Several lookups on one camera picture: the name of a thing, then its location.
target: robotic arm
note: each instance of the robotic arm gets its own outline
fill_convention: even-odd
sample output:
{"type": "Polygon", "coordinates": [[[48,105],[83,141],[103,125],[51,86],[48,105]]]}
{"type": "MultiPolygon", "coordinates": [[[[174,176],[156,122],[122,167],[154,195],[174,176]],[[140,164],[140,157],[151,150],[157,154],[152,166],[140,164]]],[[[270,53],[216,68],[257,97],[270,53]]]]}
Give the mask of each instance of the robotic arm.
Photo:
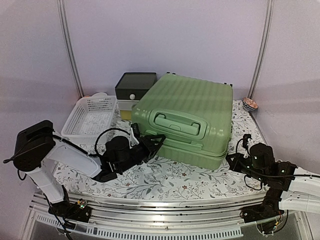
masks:
{"type": "Polygon", "coordinates": [[[241,209],[240,216],[246,223],[282,215],[284,210],[320,214],[319,175],[289,161],[276,162],[273,149],[263,143],[253,144],[250,134],[245,134],[241,140],[246,153],[226,156],[230,170],[269,186],[261,204],[241,209]]]}
{"type": "MultiPolygon", "coordinates": [[[[117,128],[111,130],[127,133],[117,128]]],[[[108,182],[116,179],[117,174],[122,174],[135,165],[147,163],[155,156],[165,140],[164,135],[140,136],[137,124],[131,125],[130,137],[133,146],[130,146],[126,137],[116,136],[105,144],[106,151],[103,155],[98,152],[88,154],[72,142],[61,138],[54,131],[52,122],[45,120],[17,135],[14,155],[4,163],[13,161],[19,171],[31,177],[50,202],[49,213],[88,222],[92,209],[85,201],[79,201],[79,207],[70,214],[74,204],[69,202],[66,189],[54,178],[47,168],[47,163],[50,160],[57,161],[95,181],[108,182]]]]}

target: basket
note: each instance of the basket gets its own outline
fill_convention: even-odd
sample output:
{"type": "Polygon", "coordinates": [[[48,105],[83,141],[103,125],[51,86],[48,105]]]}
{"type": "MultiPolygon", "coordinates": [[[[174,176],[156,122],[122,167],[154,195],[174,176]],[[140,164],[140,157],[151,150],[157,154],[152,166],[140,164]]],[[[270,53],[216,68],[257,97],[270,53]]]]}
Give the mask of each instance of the basket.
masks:
{"type": "MultiPolygon", "coordinates": [[[[81,98],[66,120],[61,135],[74,144],[95,144],[99,134],[110,128],[116,103],[116,96],[104,92],[81,98]]],[[[106,142],[106,134],[100,140],[106,142]]]]}

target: bowl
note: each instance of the bowl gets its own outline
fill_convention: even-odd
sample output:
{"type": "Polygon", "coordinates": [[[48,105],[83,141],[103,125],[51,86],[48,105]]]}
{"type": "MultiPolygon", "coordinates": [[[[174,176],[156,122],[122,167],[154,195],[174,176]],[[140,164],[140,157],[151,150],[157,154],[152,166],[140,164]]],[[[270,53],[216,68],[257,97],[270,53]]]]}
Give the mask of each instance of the bowl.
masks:
{"type": "Polygon", "coordinates": [[[245,97],[242,100],[242,106],[243,106],[244,110],[246,110],[248,112],[252,112],[258,108],[258,105],[256,104],[256,102],[248,97],[245,97]]]}

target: suitcase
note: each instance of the suitcase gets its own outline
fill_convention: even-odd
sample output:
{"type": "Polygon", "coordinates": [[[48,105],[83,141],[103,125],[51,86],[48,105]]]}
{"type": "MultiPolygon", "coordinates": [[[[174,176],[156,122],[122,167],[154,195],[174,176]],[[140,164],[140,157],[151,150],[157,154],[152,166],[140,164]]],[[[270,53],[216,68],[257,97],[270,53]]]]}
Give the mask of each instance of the suitcase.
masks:
{"type": "Polygon", "coordinates": [[[231,138],[230,85],[165,74],[132,110],[142,134],[164,134],[161,157],[217,169],[231,138]]]}

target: suitcase handle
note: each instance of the suitcase handle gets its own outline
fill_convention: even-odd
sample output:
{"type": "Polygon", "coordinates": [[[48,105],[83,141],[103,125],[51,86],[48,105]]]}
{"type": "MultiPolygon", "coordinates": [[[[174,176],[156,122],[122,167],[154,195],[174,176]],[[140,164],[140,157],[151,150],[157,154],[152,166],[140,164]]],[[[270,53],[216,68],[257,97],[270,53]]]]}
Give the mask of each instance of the suitcase handle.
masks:
{"type": "Polygon", "coordinates": [[[149,124],[159,133],[200,140],[205,136],[207,122],[200,117],[185,112],[154,109],[149,116],[149,124]]]}

